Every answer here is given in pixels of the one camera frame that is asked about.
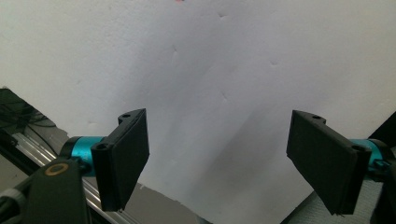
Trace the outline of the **aluminium profile rail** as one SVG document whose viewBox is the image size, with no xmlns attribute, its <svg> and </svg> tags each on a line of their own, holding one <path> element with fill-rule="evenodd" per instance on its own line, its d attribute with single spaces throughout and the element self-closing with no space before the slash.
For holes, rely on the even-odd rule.
<svg viewBox="0 0 396 224">
<path fill-rule="evenodd" d="M 12 135 L 17 140 L 16 149 L 27 157 L 28 161 L 38 166 L 44 166 L 55 159 L 55 155 L 36 140 L 22 133 Z M 141 224 L 126 212 L 104 212 L 101 209 L 99 191 L 87 179 L 82 179 L 87 205 L 89 206 L 92 224 Z"/>
</svg>

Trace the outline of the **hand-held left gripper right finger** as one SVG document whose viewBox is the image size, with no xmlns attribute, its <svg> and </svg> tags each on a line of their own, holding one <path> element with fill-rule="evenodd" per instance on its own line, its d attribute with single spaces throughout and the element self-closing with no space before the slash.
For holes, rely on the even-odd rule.
<svg viewBox="0 0 396 224">
<path fill-rule="evenodd" d="M 354 213 L 372 150 L 326 125 L 326 119 L 294 110 L 287 156 L 331 214 Z"/>
</svg>

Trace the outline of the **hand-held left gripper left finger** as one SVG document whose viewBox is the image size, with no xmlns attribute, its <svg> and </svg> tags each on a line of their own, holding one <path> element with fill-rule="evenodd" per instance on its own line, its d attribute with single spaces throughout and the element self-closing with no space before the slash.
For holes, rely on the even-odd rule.
<svg viewBox="0 0 396 224">
<path fill-rule="evenodd" d="M 149 159 L 145 108 L 118 117 L 118 127 L 91 147 L 103 211 L 124 210 Z"/>
</svg>

